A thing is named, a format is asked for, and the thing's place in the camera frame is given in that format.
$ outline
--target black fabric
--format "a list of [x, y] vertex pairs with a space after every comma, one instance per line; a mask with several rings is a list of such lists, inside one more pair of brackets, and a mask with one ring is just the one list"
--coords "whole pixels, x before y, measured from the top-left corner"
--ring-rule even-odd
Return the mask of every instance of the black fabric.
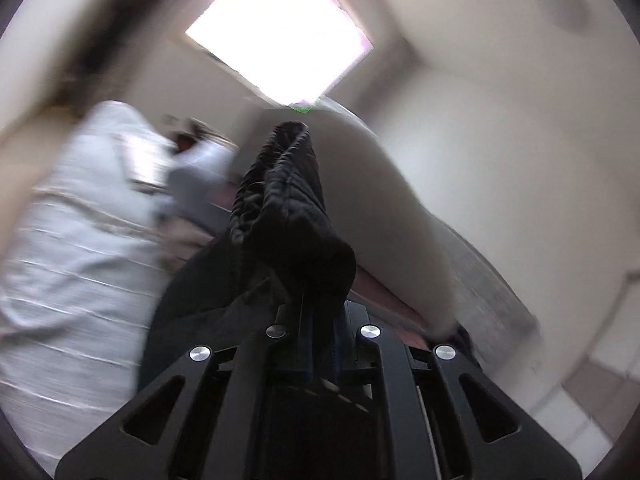
[[276, 127], [239, 187], [229, 229], [178, 272], [147, 335], [138, 387], [190, 348], [240, 344], [273, 323], [281, 304], [314, 308], [324, 344], [356, 272], [353, 250], [332, 229], [307, 127]]

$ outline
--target floor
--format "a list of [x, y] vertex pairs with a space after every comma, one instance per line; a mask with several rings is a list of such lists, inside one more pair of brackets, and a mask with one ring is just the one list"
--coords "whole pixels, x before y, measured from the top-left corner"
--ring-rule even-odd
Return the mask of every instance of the floor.
[[47, 108], [0, 140], [0, 256], [11, 243], [31, 188], [50, 173], [75, 122], [64, 108]]
[[532, 415], [578, 460], [586, 476], [640, 405], [640, 281], [574, 373]]

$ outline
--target white bed sheet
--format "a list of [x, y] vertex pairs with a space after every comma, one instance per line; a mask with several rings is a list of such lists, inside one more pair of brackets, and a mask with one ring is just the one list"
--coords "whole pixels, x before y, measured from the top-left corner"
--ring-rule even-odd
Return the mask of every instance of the white bed sheet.
[[168, 143], [126, 104], [95, 107], [34, 190], [0, 273], [0, 406], [50, 474], [134, 393], [170, 279], [123, 132]]

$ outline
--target white wall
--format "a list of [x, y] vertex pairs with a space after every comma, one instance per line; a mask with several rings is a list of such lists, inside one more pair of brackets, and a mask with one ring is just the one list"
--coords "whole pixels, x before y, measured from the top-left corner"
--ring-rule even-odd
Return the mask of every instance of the white wall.
[[233, 138], [233, 125], [253, 91], [186, 40], [162, 39], [127, 89], [124, 100], [161, 133], [179, 129], [165, 114], [194, 117]]
[[[341, 0], [368, 34], [374, 48], [329, 92], [346, 107], [358, 110], [362, 98], [389, 72], [414, 61], [395, 18], [384, 0]], [[254, 92], [211, 57], [197, 50], [184, 31], [213, 0], [186, 0], [167, 23], [164, 38], [145, 59], [124, 100], [135, 106], [160, 132], [171, 127], [165, 114], [181, 120], [196, 117], [234, 138], [234, 123]]]
[[443, 72], [415, 73], [370, 126], [424, 205], [540, 321], [542, 341], [496, 377], [531, 408], [612, 307], [638, 246], [630, 201], [563, 132]]
[[23, 1], [0, 39], [0, 132], [51, 98], [106, 1]]
[[613, 0], [387, 1], [428, 64], [537, 105], [640, 204], [640, 44]]

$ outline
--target black plastic part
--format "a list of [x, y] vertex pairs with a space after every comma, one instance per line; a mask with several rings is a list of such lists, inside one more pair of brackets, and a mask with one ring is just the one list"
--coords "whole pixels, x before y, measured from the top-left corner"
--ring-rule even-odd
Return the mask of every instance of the black plastic part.
[[436, 464], [414, 375], [402, 342], [387, 329], [360, 343], [376, 349], [380, 378], [377, 390], [387, 425], [388, 456], [394, 480], [436, 480]]
[[[543, 430], [523, 409], [493, 384], [461, 353], [451, 360], [431, 355], [431, 365], [453, 407], [470, 461], [469, 478], [491, 480], [578, 480], [582, 477], [575, 459]], [[482, 392], [483, 399], [475, 397]], [[474, 405], [486, 400], [491, 410], [502, 412], [500, 418], [511, 428], [508, 434], [487, 442]]]
[[11, 480], [50, 480], [0, 410], [0, 478]]
[[260, 330], [251, 334], [236, 352], [234, 371], [211, 439], [203, 478], [242, 480], [247, 476], [257, 433], [266, 360], [273, 342]]
[[[164, 479], [171, 469], [182, 428], [205, 373], [217, 367], [215, 359], [196, 362], [188, 354], [165, 370], [93, 433], [62, 457], [56, 468], [56, 480], [139, 480]], [[155, 445], [123, 431], [127, 423], [145, 411], [150, 402], [158, 402], [159, 392], [173, 396], [176, 378], [184, 380], [178, 398], [168, 415]]]
[[361, 305], [336, 320], [335, 383], [310, 382], [311, 316], [287, 327], [297, 337], [261, 330], [206, 361], [185, 355], [67, 453], [56, 480], [581, 478], [462, 352], [410, 350], [385, 327], [367, 339]]

